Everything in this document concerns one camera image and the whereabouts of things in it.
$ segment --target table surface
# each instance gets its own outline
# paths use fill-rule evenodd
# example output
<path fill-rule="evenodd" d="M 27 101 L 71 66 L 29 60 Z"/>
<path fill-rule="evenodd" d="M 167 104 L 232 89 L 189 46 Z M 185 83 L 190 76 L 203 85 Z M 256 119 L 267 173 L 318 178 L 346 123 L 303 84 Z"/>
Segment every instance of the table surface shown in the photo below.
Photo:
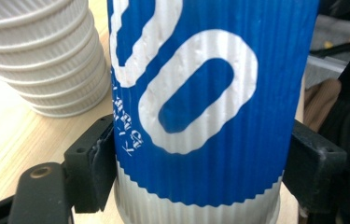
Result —
<path fill-rule="evenodd" d="M 106 2 L 90 0 L 95 27 L 108 57 Z M 100 117 L 112 113 L 111 91 L 90 111 L 68 119 L 51 119 L 32 111 L 20 96 L 0 81 L 0 200 L 15 193 L 19 177 L 39 163 L 63 162 L 64 152 Z M 297 223 L 298 205 L 281 188 L 281 213 L 277 223 Z M 122 223 L 113 193 L 104 212 L 75 214 L 76 223 Z"/>

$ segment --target wooden table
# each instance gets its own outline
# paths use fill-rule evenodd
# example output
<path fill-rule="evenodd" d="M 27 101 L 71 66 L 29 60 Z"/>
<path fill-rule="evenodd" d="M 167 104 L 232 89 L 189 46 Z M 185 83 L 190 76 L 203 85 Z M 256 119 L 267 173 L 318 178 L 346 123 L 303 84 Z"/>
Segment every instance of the wooden table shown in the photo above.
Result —
<path fill-rule="evenodd" d="M 100 41 L 108 57 L 106 2 L 90 0 L 90 9 Z M 63 161 L 63 153 L 98 118 L 112 113 L 111 91 L 95 108 L 68 119 L 51 119 L 30 110 L 22 98 L 0 81 L 0 200 L 15 193 L 22 172 L 39 163 Z M 297 223 L 297 204 L 282 188 L 282 209 L 278 223 Z M 76 223 L 122 223 L 113 194 L 105 211 L 75 214 Z"/>

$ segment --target white number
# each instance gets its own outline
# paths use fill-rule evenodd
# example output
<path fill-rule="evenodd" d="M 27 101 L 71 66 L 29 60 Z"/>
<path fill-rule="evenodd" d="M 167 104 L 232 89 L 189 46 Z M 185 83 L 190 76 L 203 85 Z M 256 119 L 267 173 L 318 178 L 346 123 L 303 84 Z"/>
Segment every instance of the white number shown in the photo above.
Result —
<path fill-rule="evenodd" d="M 119 66 L 116 56 L 117 32 L 122 26 L 121 16 L 129 5 L 129 0 L 113 0 L 111 16 L 110 51 L 111 65 L 121 87 L 132 87 L 137 79 L 145 73 L 148 64 L 157 56 L 158 50 L 172 35 L 180 18 L 182 0 L 156 1 L 152 18 L 143 27 L 142 36 L 134 43 L 132 55 L 125 66 Z"/>
<path fill-rule="evenodd" d="M 232 67 L 230 86 L 184 131 L 167 133 L 158 119 L 160 109 L 203 63 L 214 58 Z M 140 122 L 156 146 L 170 153 L 187 154 L 203 146 L 235 117 L 253 95 L 257 73 L 256 55 L 240 36 L 223 30 L 200 32 L 180 46 L 148 84 L 139 102 Z"/>

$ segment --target blue paper cup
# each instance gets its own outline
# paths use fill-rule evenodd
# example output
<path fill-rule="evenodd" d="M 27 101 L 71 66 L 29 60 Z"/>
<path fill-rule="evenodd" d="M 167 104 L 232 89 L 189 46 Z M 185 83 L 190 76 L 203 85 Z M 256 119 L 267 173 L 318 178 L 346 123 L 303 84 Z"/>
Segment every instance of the blue paper cup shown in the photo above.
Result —
<path fill-rule="evenodd" d="M 274 223 L 317 1 L 108 2 L 126 223 Z"/>

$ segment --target cup bottom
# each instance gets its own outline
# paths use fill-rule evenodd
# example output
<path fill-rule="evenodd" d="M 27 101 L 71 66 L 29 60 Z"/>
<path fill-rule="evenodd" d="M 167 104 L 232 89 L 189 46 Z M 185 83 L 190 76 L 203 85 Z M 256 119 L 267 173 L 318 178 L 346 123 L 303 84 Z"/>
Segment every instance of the cup bottom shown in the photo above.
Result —
<path fill-rule="evenodd" d="M 279 190 L 282 176 L 253 200 L 218 207 L 184 205 L 161 199 L 138 187 L 117 162 L 118 177 L 114 185 L 119 214 L 126 224 L 132 223 L 267 223 L 274 224 L 279 216 Z"/>

